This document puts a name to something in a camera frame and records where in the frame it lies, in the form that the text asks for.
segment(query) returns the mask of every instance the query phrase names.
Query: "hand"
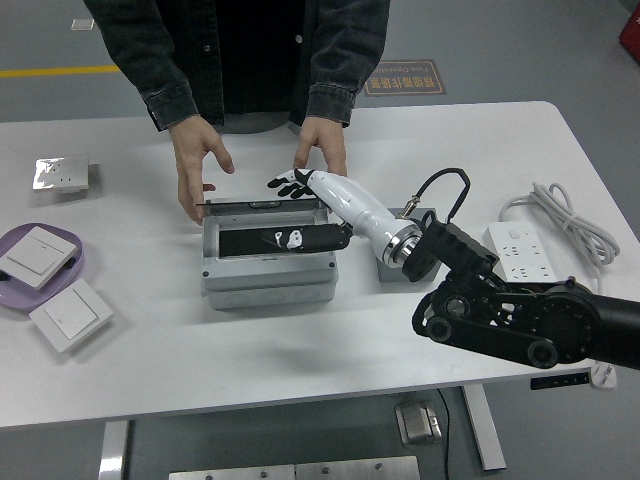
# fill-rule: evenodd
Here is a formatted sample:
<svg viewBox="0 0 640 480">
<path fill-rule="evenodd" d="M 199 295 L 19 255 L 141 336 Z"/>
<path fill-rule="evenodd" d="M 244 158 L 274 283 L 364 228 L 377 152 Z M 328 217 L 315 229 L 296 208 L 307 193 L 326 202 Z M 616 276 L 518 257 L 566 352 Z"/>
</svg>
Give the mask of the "hand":
<svg viewBox="0 0 640 480">
<path fill-rule="evenodd" d="M 218 132 L 199 115 L 169 127 L 169 134 L 176 154 L 178 201 L 189 218 L 202 225 L 204 210 L 196 205 L 204 203 L 205 191 L 216 189 L 211 183 L 202 183 L 202 160 L 211 152 L 222 170 L 233 173 L 235 168 L 231 155 Z"/>
<path fill-rule="evenodd" d="M 320 147 L 329 173 L 347 175 L 347 151 L 344 146 L 342 122 L 320 117 L 305 118 L 300 130 L 298 150 L 293 159 L 293 168 L 306 168 L 313 146 Z"/>
</svg>

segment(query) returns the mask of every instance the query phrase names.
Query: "person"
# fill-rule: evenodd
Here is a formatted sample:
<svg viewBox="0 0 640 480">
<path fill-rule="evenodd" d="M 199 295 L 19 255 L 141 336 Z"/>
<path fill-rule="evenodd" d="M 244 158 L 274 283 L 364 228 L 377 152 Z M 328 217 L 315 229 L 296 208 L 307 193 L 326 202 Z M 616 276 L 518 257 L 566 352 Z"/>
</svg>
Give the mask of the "person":
<svg viewBox="0 0 640 480">
<path fill-rule="evenodd" d="M 178 200 L 202 224 L 204 157 L 233 159 L 225 119 L 288 112 L 300 127 L 293 166 L 313 146 L 347 174 L 343 128 L 384 49 L 390 0 L 84 0 L 109 55 L 169 130 Z"/>
</svg>

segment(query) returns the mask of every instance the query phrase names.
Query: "power outlet socket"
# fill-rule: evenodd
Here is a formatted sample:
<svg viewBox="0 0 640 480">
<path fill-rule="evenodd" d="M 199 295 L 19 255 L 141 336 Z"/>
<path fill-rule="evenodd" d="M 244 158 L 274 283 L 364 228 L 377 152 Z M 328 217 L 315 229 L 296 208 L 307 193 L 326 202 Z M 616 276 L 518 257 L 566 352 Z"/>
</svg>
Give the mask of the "power outlet socket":
<svg viewBox="0 0 640 480">
<path fill-rule="evenodd" d="M 89 157 L 86 155 L 41 158 L 36 161 L 34 190 L 77 193 L 89 188 Z"/>
<path fill-rule="evenodd" d="M 485 233 L 487 248 L 500 258 L 494 272 L 514 283 L 557 282 L 540 237 L 529 222 L 495 222 Z"/>
</svg>

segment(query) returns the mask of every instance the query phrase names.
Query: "gray floor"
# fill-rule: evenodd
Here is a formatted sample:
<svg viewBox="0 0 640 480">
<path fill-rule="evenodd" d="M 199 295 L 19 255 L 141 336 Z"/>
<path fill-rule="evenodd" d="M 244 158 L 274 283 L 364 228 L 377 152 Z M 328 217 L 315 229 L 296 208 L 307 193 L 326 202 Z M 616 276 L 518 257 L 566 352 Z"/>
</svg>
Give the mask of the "gray floor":
<svg viewBox="0 0 640 480">
<path fill-rule="evenodd" d="M 434 59 L 447 94 L 366 98 L 360 107 L 546 100 L 564 115 L 640 235 L 640 65 L 617 37 L 636 2 L 403 0 L 392 2 L 385 59 Z M 0 70 L 110 63 L 80 0 L 3 2 Z M 146 115 L 119 74 L 0 78 L 0 121 Z M 486 385 L 507 469 L 484 473 L 459 389 L 451 410 L 451 478 L 635 479 L 640 471 L 640 373 L 619 387 L 530 391 Z M 441 422 L 444 408 L 431 399 Z M 393 408 L 409 396 L 345 399 L 134 422 L 129 478 L 172 470 L 416 455 L 424 479 L 444 478 L 442 445 L 405 449 Z M 95 479 L 103 425 L 0 433 L 0 479 Z"/>
</svg>

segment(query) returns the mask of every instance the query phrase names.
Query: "switch panel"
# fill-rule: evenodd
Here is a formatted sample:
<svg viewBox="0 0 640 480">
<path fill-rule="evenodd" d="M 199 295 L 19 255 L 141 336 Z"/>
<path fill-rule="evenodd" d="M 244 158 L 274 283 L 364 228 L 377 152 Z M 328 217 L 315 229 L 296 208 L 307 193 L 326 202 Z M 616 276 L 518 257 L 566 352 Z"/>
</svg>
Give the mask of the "switch panel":
<svg viewBox="0 0 640 480">
<path fill-rule="evenodd" d="M 112 315 L 109 306 L 82 279 L 29 314 L 58 352 L 85 339 Z"/>
<path fill-rule="evenodd" d="M 0 270 L 38 290 L 76 251 L 73 243 L 33 227 L 0 257 Z"/>
</svg>

